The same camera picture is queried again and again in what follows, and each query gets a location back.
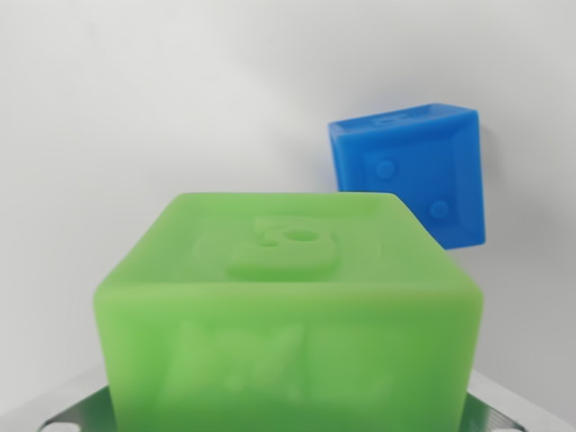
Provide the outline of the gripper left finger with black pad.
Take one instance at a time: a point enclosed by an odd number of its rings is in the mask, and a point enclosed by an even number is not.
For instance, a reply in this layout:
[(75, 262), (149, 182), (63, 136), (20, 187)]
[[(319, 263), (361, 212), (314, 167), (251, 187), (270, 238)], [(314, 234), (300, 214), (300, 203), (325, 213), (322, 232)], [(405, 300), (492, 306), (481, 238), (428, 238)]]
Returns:
[(104, 368), (97, 366), (1, 417), (3, 431), (115, 431)]

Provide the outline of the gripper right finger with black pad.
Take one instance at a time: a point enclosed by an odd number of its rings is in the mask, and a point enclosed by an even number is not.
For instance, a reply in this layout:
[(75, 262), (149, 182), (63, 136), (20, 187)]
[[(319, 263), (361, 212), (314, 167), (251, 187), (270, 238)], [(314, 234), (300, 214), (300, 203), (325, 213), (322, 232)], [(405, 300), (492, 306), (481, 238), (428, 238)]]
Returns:
[(575, 426), (472, 371), (460, 431), (574, 431)]

